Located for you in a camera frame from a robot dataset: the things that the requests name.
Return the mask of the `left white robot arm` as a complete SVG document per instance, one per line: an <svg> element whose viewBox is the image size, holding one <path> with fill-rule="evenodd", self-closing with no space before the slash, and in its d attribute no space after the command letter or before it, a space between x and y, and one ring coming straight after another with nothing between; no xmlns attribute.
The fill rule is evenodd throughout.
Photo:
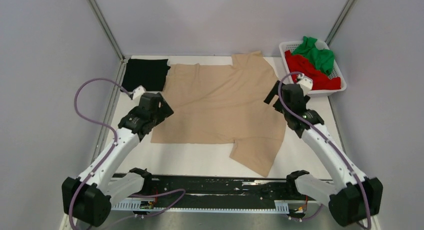
<svg viewBox="0 0 424 230"><path fill-rule="evenodd" d="M133 168L115 182L116 170L127 155L152 129L173 115L173 110L160 93L144 93L137 106L121 118L111 142L98 158L76 178L64 180L62 202L70 220L76 218L93 227L101 226L113 206L138 193L142 197L153 191L147 170Z"/></svg>

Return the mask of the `beige t shirt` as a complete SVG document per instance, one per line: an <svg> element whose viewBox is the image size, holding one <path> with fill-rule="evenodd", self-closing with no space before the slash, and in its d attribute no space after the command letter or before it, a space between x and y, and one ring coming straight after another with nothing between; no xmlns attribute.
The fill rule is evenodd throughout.
<svg viewBox="0 0 424 230"><path fill-rule="evenodd" d="M285 138L286 120L265 103L277 82L260 51L230 65L173 64L162 95L173 110L153 129L160 144L232 144L230 157L267 177Z"/></svg>

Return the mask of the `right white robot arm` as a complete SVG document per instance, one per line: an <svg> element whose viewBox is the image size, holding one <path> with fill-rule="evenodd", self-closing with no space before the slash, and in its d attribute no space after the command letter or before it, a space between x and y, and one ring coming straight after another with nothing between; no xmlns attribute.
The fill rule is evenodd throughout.
<svg viewBox="0 0 424 230"><path fill-rule="evenodd" d="M323 118L307 108L310 97L301 82L283 84L277 81L264 102L281 113L288 127L316 154L331 176L332 183L314 177L306 170L287 175L286 194L292 199L306 195L326 206L332 218L342 227L366 220L380 212L383 185L368 177L339 149Z"/></svg>

